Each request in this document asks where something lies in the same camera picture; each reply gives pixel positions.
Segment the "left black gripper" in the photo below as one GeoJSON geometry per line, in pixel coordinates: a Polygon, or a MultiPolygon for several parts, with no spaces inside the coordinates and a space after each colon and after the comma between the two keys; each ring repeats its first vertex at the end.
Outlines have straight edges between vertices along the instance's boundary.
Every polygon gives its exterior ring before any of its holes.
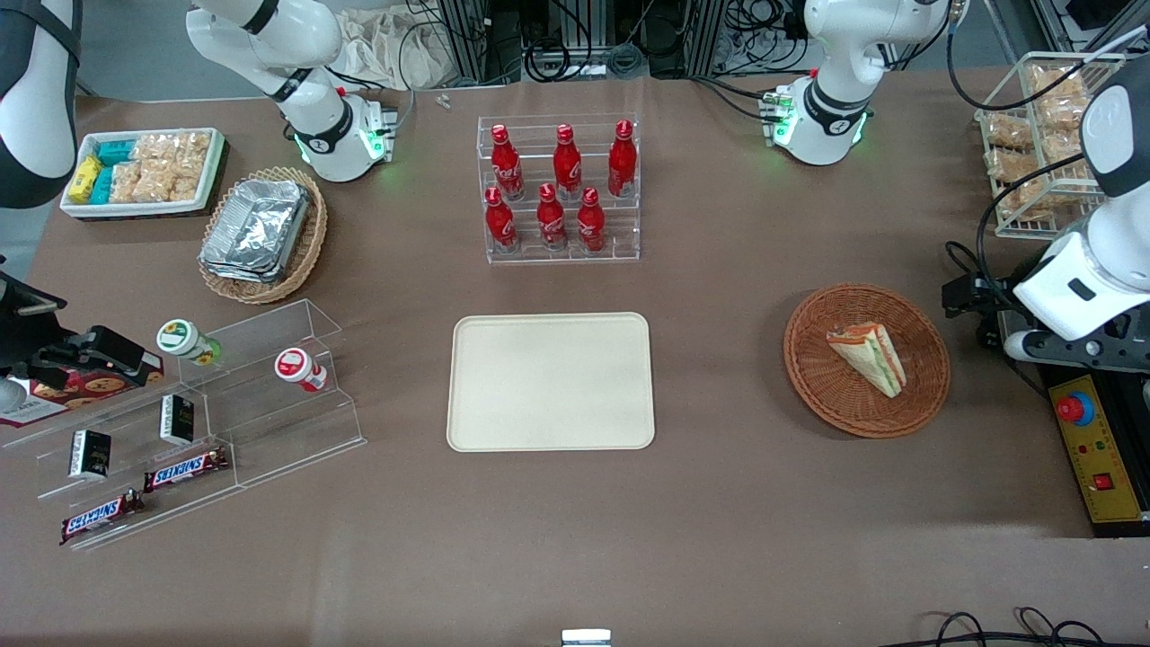
{"type": "Polygon", "coordinates": [[[1010,313],[1017,313],[1004,296],[1003,282],[987,279],[986,274],[967,270],[941,287],[941,307],[945,319],[974,313],[977,315],[975,340],[982,348],[1003,348],[1006,340],[1004,323],[1010,313]]]}

